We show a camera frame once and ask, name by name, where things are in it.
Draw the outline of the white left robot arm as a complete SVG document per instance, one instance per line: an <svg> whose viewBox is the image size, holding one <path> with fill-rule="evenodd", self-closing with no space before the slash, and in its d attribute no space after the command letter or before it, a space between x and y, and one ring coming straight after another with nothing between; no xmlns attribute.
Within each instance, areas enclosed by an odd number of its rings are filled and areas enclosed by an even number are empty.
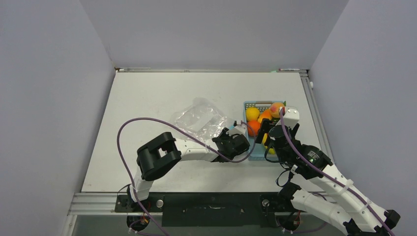
<svg viewBox="0 0 417 236"><path fill-rule="evenodd" d="M250 148L246 131L245 125L231 130L223 128L219 136L206 140L202 145L192 140L176 139L171 132L155 137L137 150L138 169L134 183L129 187L127 205L133 211L143 210L153 182L164 177L180 161L232 161Z"/></svg>

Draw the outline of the clear zip top bag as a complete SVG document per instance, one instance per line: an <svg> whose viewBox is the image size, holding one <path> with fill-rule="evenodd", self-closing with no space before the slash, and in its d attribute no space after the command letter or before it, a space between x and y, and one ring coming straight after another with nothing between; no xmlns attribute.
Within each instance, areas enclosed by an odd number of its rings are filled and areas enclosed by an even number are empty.
<svg viewBox="0 0 417 236"><path fill-rule="evenodd" d="M218 137L234 120L206 98L197 97L192 104L173 113L170 123L200 141Z"/></svg>

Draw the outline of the peach fruit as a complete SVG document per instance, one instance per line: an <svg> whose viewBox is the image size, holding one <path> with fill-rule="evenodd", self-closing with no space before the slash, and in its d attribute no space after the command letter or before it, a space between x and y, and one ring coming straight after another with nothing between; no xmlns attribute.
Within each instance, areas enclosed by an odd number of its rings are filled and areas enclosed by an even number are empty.
<svg viewBox="0 0 417 236"><path fill-rule="evenodd" d="M285 108L285 104L282 102L274 102L269 107L270 115L273 118L279 118L280 117L280 110Z"/></svg>

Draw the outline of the yellow lemon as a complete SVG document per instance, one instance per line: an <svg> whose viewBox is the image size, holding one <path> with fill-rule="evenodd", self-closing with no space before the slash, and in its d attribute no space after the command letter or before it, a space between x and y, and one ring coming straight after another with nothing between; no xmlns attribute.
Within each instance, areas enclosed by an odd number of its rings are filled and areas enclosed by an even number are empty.
<svg viewBox="0 0 417 236"><path fill-rule="evenodd" d="M256 107L249 107L245 110L246 121L257 121L260 111Z"/></svg>

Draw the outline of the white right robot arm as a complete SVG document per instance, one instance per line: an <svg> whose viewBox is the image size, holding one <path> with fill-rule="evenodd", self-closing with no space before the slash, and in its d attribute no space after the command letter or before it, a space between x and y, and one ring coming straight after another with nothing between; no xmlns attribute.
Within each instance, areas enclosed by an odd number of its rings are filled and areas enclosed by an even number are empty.
<svg viewBox="0 0 417 236"><path fill-rule="evenodd" d="M279 206L283 210L295 208L308 212L347 236L393 235L400 215L365 197L319 148L296 140L298 128L299 124L290 128L285 121L264 119L256 142L265 141L268 149L274 149L277 162L287 166L289 175L301 175L324 190L335 203L308 193L288 180L278 193Z"/></svg>

